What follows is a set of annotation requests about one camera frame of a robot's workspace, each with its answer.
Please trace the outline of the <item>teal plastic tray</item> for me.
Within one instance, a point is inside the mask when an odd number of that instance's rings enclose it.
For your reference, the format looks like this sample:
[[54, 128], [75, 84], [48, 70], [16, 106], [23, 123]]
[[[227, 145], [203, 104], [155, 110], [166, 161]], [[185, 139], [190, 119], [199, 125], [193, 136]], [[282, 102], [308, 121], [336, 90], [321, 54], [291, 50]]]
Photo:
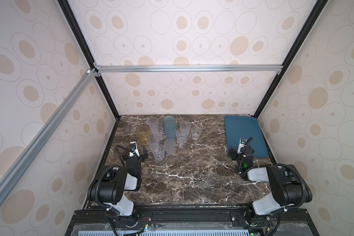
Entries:
[[267, 158], [268, 151], [257, 119], [244, 116], [226, 116], [224, 118], [227, 149], [237, 150], [240, 139], [254, 137], [251, 147], [255, 150], [254, 156]]

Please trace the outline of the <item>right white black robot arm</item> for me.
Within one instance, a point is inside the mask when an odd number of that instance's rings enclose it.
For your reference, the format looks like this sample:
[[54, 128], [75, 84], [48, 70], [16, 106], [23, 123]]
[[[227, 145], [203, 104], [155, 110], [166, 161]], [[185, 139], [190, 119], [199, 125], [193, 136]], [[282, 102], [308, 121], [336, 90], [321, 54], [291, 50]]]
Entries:
[[250, 204], [253, 215], [286, 212], [312, 201], [313, 193], [294, 165], [273, 163], [255, 166], [254, 150], [249, 145], [229, 150], [229, 156], [237, 162], [235, 173], [243, 180], [270, 185], [269, 194]]

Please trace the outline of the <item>small clear cup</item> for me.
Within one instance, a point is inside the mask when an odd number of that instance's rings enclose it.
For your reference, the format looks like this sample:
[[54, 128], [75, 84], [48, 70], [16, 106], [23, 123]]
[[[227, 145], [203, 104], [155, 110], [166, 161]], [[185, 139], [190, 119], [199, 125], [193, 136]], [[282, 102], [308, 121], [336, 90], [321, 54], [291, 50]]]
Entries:
[[194, 140], [199, 139], [200, 136], [201, 136], [201, 133], [202, 133], [202, 128], [201, 127], [199, 127], [199, 126], [192, 127], [192, 129], [191, 129], [191, 137], [192, 137], [192, 139], [194, 139]]

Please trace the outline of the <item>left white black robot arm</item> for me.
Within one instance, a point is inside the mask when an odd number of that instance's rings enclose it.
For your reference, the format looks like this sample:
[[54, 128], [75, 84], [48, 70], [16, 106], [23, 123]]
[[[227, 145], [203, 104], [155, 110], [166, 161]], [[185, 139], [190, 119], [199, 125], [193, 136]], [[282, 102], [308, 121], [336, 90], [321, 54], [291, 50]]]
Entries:
[[118, 216], [131, 216], [135, 204], [125, 191], [139, 191], [142, 184], [142, 162], [148, 159], [147, 151], [124, 158], [125, 165], [104, 165], [96, 174], [87, 192], [87, 199]]

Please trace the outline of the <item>clear faceted cup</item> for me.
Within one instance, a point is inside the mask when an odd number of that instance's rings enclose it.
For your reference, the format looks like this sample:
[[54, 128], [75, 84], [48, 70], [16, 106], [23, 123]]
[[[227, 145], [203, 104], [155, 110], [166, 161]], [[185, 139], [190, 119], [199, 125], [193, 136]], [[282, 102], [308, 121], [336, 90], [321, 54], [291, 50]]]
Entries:
[[176, 141], [180, 146], [186, 144], [187, 139], [188, 139], [188, 134], [184, 130], [176, 131]]
[[191, 130], [191, 122], [183, 120], [180, 122], [180, 131], [184, 134], [184, 136], [189, 136]]

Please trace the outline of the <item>clear faceted cup front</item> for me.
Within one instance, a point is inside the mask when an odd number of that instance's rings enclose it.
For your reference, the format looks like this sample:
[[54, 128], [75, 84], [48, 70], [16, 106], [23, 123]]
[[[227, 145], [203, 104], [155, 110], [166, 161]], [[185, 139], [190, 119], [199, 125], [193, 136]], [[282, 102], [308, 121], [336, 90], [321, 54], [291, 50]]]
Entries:
[[188, 139], [188, 134], [184, 130], [176, 131], [176, 141], [180, 146], [186, 144], [187, 139]]

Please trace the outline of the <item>clear textured cup front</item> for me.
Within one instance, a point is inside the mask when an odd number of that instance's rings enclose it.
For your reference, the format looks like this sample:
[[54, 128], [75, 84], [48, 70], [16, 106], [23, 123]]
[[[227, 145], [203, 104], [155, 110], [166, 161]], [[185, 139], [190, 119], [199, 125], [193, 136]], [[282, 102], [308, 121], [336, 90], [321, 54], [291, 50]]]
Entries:
[[165, 147], [162, 144], [154, 144], [152, 153], [156, 161], [162, 161], [165, 158]]

